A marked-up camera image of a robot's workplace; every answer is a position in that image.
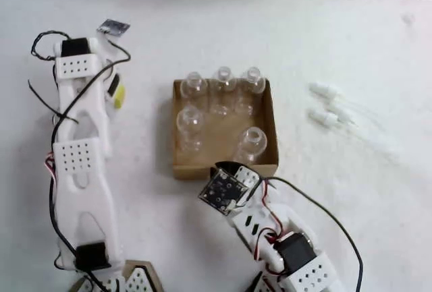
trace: cardboard tray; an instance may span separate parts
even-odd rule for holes
[[[262,176],[268,177],[275,174],[279,165],[279,153],[268,80],[266,80],[261,110],[258,115],[249,117],[232,113],[227,117],[220,117],[206,113],[204,145],[202,150],[192,157],[184,156],[178,147],[176,117],[183,107],[180,83],[181,80],[175,80],[173,83],[172,100],[173,175],[176,179],[208,179],[210,167],[216,162],[232,160],[240,134],[253,125],[260,127],[267,135],[267,148],[257,164],[251,165],[251,168]]]

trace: circuit board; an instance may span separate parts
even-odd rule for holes
[[[200,193],[199,198],[225,216],[229,215],[248,188],[235,177],[219,169]]]

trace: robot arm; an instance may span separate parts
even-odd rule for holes
[[[277,202],[269,181],[238,163],[216,166],[200,198],[226,215],[254,259],[264,261],[251,291],[345,291],[315,234],[289,206]]]

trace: white tablecloth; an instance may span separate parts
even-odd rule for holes
[[[30,55],[49,29],[92,36],[131,23],[120,44],[126,103],[113,122],[108,179],[126,257],[153,263],[166,291],[243,291],[259,270],[235,231],[198,200],[204,182],[171,176],[171,85],[197,70],[258,66],[269,78],[277,174],[332,210],[364,260],[363,291],[429,291],[432,251],[432,2],[428,0],[0,0],[2,291],[65,291],[48,213],[51,64]],[[56,39],[40,51],[51,53]],[[360,120],[323,131],[307,84],[337,86]],[[347,291],[358,264],[336,225],[279,185],[315,230]]]

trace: cable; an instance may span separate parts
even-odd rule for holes
[[[42,61],[53,61],[55,59],[54,56],[43,57],[43,56],[39,55],[38,52],[36,51],[36,46],[37,46],[38,42],[41,41],[41,39],[43,37],[45,37],[46,35],[49,35],[49,34],[59,34],[61,36],[66,37],[68,40],[71,39],[70,36],[68,34],[66,34],[65,32],[56,31],[56,30],[48,30],[48,31],[41,32],[40,34],[38,34],[38,36],[33,41],[32,49],[30,52],[33,56],[39,58]]]
[[[114,42],[111,42],[110,40],[107,40],[111,45],[113,45],[115,48],[121,50],[126,56],[127,58],[125,59],[120,59],[118,61],[114,61],[108,65],[106,65],[103,69],[101,69],[99,71],[98,74],[96,74],[95,76],[93,76],[93,78],[85,85],[85,87],[81,90],[80,93],[78,93],[78,95],[76,96],[76,98],[69,104],[69,106],[65,109],[65,111],[63,112],[63,114],[59,115],[59,121],[56,123],[53,133],[51,135],[51,148],[53,148],[54,142],[55,142],[55,137],[57,135],[59,126],[61,125],[61,123],[63,122],[63,120],[67,117],[67,114],[69,113],[69,111],[74,107],[74,105],[78,102],[78,100],[86,93],[86,91],[90,88],[90,86],[97,80],[97,78],[99,78],[105,71],[107,71],[108,69],[112,68],[113,66],[120,64],[120,63],[125,63],[127,61],[131,60],[131,55],[129,54],[129,52],[127,52],[127,50],[123,49],[122,47],[120,47],[119,45],[115,44]],[[71,253],[74,255],[74,257],[76,257],[76,250],[74,249],[74,247],[70,244],[70,242],[66,239],[66,237],[61,233],[57,221],[55,219],[55,205],[53,202],[53,187],[54,187],[54,180],[53,178],[51,178],[50,181],[50,186],[49,186],[49,215],[50,215],[50,219],[51,219],[51,224],[54,228],[54,231],[56,232],[56,234],[59,236],[60,240],[66,245],[66,247],[69,249],[69,251],[71,251]],[[106,288],[103,286],[102,282],[99,281],[97,279],[97,277],[91,272],[88,271],[87,275],[93,280],[93,282],[97,285],[97,287],[102,291],[102,292],[107,292]]]
[[[50,107],[48,103],[46,103],[44,101],[43,98],[41,98],[41,96],[38,94],[38,92],[36,92],[36,90],[33,88],[32,84],[30,83],[30,80],[27,80],[27,84],[29,89],[33,92],[33,94],[43,103],[44,106],[46,106],[48,109],[50,109],[52,112],[54,112],[54,114],[58,117],[65,117],[69,120],[74,121],[75,123],[78,123],[78,121],[76,121],[74,118],[69,118],[67,115],[63,115],[61,114],[59,111],[56,111],[54,108]]]
[[[321,205],[319,202],[315,201],[314,199],[312,199],[310,196],[308,196],[306,193],[304,193],[301,189],[298,189],[296,186],[294,186],[293,184],[291,184],[289,181],[282,179],[281,177],[276,177],[276,176],[271,176],[271,177],[266,177],[264,180],[268,181],[268,180],[276,180],[276,181],[280,181],[283,182],[285,184],[287,184],[288,186],[290,186],[294,191],[296,191],[297,193],[301,194],[303,197],[305,197],[307,200],[309,200],[310,202],[312,202],[314,205],[318,206],[322,211],[324,211],[330,218],[333,219],[333,221],[339,226],[339,228],[344,232],[346,238],[348,239],[348,241],[350,242],[352,249],[354,250],[354,253],[357,256],[358,259],[358,279],[357,279],[357,286],[356,286],[356,292],[360,292],[360,288],[362,285],[362,278],[363,278],[363,261],[362,258],[360,256],[360,252],[358,251],[356,244],[354,243],[354,241],[352,240],[350,234],[347,232],[347,230],[345,229],[345,227],[341,224],[341,222],[339,222],[339,220],[330,212],[328,211],[328,209],[326,209],[326,207],[324,207],[323,205]]]
[[[55,64],[53,65],[53,78],[55,82],[55,87],[59,90],[59,84],[57,83],[57,74],[55,73]]]
[[[259,239],[261,238],[261,235],[263,234],[264,231],[266,230],[270,230],[272,231],[275,235],[277,235],[277,232],[275,229],[270,228],[270,227],[264,227],[259,231],[258,237],[256,238],[256,244],[255,244],[255,250],[254,250],[254,260],[259,260],[259,248],[258,248],[258,243],[259,243]]]
[[[57,261],[59,260],[60,256],[61,256],[61,252],[59,252],[57,257],[54,259],[54,267],[56,267],[56,269],[58,269],[58,270],[65,270],[64,267],[57,265]]]
[[[277,224],[279,225],[279,228],[281,229],[279,232],[279,235],[277,235],[276,239],[279,239],[280,237],[282,237],[282,234],[284,233],[284,226],[282,225],[282,222],[280,221],[280,219],[276,216],[276,214],[268,207],[267,203],[265,202],[265,198],[267,197],[267,192],[268,192],[268,185],[269,183],[264,180],[264,193],[263,193],[263,198],[261,199],[261,202],[263,203],[263,206],[270,212],[271,216],[275,219],[275,221],[277,222]]]

